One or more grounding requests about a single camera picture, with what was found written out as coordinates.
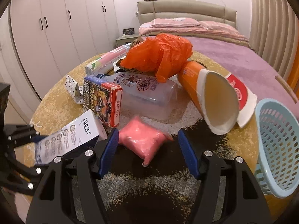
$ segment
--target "toothpaste box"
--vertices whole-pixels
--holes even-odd
[[[84,107],[109,127],[119,124],[122,87],[94,76],[84,78]]]
[[[56,156],[74,158],[95,146],[97,140],[107,139],[101,121],[88,110],[78,118],[47,136],[35,145],[35,162],[50,163]]]

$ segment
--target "beige curtain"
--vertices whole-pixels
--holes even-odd
[[[285,80],[296,56],[297,16],[287,0],[252,0],[250,44]]]

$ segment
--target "qr code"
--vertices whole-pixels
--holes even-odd
[[[89,83],[85,83],[84,91],[89,93]]]

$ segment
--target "orange curtain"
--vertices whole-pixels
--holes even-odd
[[[291,73],[288,78],[288,84],[290,85],[290,87],[293,90],[295,89],[298,80],[299,80],[299,43],[298,43],[298,47],[297,47],[297,53],[296,53],[296,57],[294,60],[294,64],[293,64]],[[295,94],[299,98],[299,90],[298,90],[298,92],[295,92]]]

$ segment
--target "wardrobe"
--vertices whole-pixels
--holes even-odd
[[[24,76],[41,99],[119,36],[113,0],[12,0],[10,23]]]

